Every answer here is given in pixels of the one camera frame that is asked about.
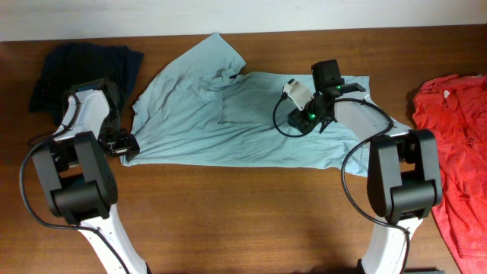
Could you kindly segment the light blue t-shirt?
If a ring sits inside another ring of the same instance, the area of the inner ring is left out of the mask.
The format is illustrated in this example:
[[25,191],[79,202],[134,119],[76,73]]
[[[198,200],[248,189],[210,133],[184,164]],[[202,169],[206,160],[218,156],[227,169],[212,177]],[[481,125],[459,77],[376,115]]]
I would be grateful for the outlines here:
[[132,134],[140,164],[344,169],[365,176],[369,150],[341,123],[301,137],[281,100],[288,75],[243,73],[245,60],[214,33],[168,64],[134,103]]

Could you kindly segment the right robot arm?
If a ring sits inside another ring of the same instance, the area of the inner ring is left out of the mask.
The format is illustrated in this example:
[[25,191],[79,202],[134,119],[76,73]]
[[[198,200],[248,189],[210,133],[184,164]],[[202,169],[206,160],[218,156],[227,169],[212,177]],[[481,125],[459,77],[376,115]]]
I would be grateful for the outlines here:
[[363,147],[369,149],[367,195],[374,216],[371,240],[353,273],[405,273],[412,236],[442,200],[437,142],[428,129],[414,130],[382,110],[359,83],[346,83],[335,59],[311,67],[314,89],[291,79],[282,100],[295,108],[288,124],[304,137],[315,128],[341,123],[360,138],[343,164]]

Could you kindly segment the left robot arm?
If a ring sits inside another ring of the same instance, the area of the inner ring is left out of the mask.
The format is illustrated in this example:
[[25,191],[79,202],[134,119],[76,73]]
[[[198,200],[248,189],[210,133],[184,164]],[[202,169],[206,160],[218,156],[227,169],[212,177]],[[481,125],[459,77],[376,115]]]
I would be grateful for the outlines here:
[[65,91],[59,128],[27,153],[47,206],[65,220],[61,230],[80,232],[108,273],[149,273],[119,218],[118,188],[109,157],[132,160],[140,147],[120,126],[123,93],[108,78]]

